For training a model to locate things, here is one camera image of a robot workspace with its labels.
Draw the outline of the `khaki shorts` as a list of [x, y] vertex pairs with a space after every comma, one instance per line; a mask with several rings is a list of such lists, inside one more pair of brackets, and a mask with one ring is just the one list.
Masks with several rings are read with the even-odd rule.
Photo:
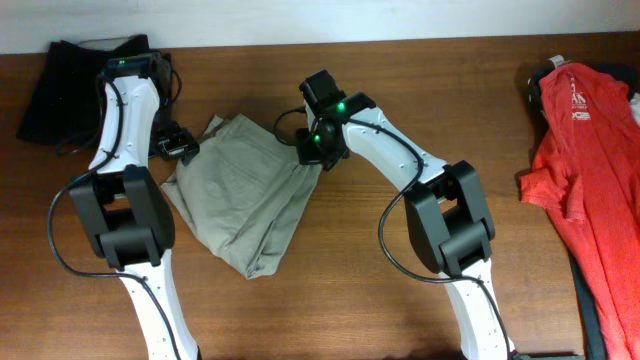
[[196, 239], [246, 279], [274, 274], [321, 168], [246, 116], [215, 116], [161, 188]]

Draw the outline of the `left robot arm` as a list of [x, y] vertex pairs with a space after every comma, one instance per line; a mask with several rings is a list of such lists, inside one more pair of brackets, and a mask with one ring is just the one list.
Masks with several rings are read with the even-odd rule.
[[86, 173], [69, 195], [106, 278], [118, 278], [133, 303], [151, 359], [198, 359], [172, 274], [175, 223], [149, 170], [153, 157], [188, 164], [193, 135], [171, 118], [181, 79], [159, 52], [112, 58], [96, 79], [100, 122]]

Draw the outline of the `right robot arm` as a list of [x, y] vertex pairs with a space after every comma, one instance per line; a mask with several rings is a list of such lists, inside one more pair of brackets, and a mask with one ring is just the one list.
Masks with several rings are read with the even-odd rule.
[[[330, 170], [357, 154], [372, 164], [398, 190], [378, 223], [384, 256], [410, 278], [444, 285], [465, 358], [515, 358], [493, 288], [495, 225], [476, 170], [421, 149], [374, 100], [362, 92], [346, 94], [326, 70], [307, 77], [299, 90], [308, 121], [296, 133], [300, 162]], [[409, 241], [425, 275], [401, 265], [387, 248], [385, 225], [398, 204], [404, 206]]]

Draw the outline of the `red printed t-shirt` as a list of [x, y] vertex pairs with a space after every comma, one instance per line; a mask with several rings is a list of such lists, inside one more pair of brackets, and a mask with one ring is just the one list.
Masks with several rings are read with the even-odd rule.
[[539, 81], [549, 129], [521, 176], [591, 291], [611, 359], [639, 356], [639, 125], [629, 86], [569, 63]]

